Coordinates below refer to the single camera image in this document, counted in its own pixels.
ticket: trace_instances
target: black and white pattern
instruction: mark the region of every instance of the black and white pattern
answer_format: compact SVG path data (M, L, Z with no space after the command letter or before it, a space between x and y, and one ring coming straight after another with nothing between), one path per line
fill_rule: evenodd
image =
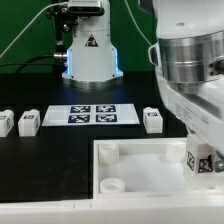
M187 165L194 171L195 157L190 152L188 152Z
M70 115L68 118L69 124L89 123L90 115Z
M11 125L10 125L10 118L7 119L7 121L6 121L6 125L7 125L7 129L10 129L10 128L11 128Z
M156 117L156 116L158 116L158 114L156 112L150 112L150 113L148 113L148 116L149 117Z
M6 116L0 116L0 120L5 120Z
M89 113L90 106L72 106L70 113Z
M96 115L96 122L106 122L106 123L113 123L117 122L117 115L116 114L97 114Z
M116 107L115 105L109 105L109 106L96 106L96 112L97 113L115 113Z
M211 156L208 159L200 159L198 173L211 173L213 171L212 167L212 158Z
M38 128L39 123L38 123L38 119L36 118L36 129Z
M32 120L34 119L34 115L25 115L23 119Z

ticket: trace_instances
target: white cylinder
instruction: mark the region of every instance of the white cylinder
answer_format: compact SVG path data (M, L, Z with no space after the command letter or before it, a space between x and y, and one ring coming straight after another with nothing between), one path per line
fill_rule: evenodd
M110 165L119 161L119 145L117 144L100 144L99 161L102 164Z
M167 145L166 158L171 162L182 162L185 158L185 152L185 144L170 144Z
M100 183L101 193L121 193L125 192L125 183L117 178L107 178Z

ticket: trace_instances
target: cable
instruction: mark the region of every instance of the cable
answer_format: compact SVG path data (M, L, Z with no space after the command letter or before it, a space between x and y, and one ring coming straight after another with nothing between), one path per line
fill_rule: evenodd
M60 3L56 3L56 4L51 4L48 5L47 7L45 7L44 9L42 9L31 21L30 23L28 23L28 25L19 33L19 35L9 44L9 46L2 52L2 54L0 55L0 59L8 52L8 50L13 46L13 44L15 44L15 42L26 32L26 30L35 22L35 20L47 9L54 7L54 6L66 6L67 2L60 2Z
M7 67L7 66L17 66L17 65L29 66L29 65L54 65L54 64L8 63L8 64L2 64L2 65L0 64L0 68Z
M31 64L31 63L33 63L35 61L39 61L39 60L47 59L47 58L54 58L54 56L53 55L42 55L42 56L38 56L38 57L32 58L32 59L26 61L26 63L21 65L19 68L17 68L15 73L20 73L27 66L26 64Z
M127 1L127 0L124 0L124 3L125 3L125 5L126 5L126 7L127 7L127 10L128 10L128 12L129 12L129 15L130 15L130 17L131 17L131 19L132 19L132 21L133 21L135 27L137 28L138 32L139 32L139 33L141 34L141 36L145 39L145 41L149 44L149 46L152 46L151 42L145 37L145 35L144 35L144 34L142 33L142 31L140 30L140 28L139 28L137 22L135 21L135 18L134 18L134 16L133 16L133 14L132 14L132 12L131 12L131 9L130 9L130 6L129 6L129 4L128 4L128 1Z

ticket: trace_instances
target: label sticker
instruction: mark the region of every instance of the label sticker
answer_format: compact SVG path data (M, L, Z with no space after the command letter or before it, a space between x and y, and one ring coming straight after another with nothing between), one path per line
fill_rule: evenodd
M198 173L211 173L212 171L212 156L209 156L208 159L199 160Z
M7 124L7 129L10 129L10 128L11 128L11 125L10 125L10 118L7 119L6 124Z
M32 119L34 119L34 115L26 115L26 116L24 116L23 119L32 120Z
M5 120L6 116L0 116L0 120Z
M36 118L36 129L38 128L39 124L38 124L38 119Z
M148 113L148 116L149 117L156 117L156 116L158 116L158 114L156 112L150 112L150 113Z
M85 45L86 47L98 47L98 44L93 35L91 35Z
M96 106L96 112L97 113L110 113L110 112L116 112L116 107L115 105L110 105L110 106Z
M195 157L190 152L188 152L187 165L191 168L192 171L194 171L194 164Z
M117 115L116 114L97 114L96 115L96 122L117 122Z
M72 106L70 113L90 113L90 106Z
M68 123L88 123L90 121L90 115L70 115L68 117Z

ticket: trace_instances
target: black cable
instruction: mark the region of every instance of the black cable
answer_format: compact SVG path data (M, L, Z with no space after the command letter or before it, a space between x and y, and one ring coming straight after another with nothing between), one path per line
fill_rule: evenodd
M17 66L17 65L25 65L25 66L30 66L30 65L54 65L54 64L30 64L30 63L8 63L8 64L0 64L0 68L2 67L7 67L7 66Z
M47 58L54 58L54 56L53 55L42 55L42 56L32 58L32 59L28 60L26 63L21 64L21 66L16 69L15 73L20 73L27 65L31 65L35 61L39 61L39 60L47 59Z

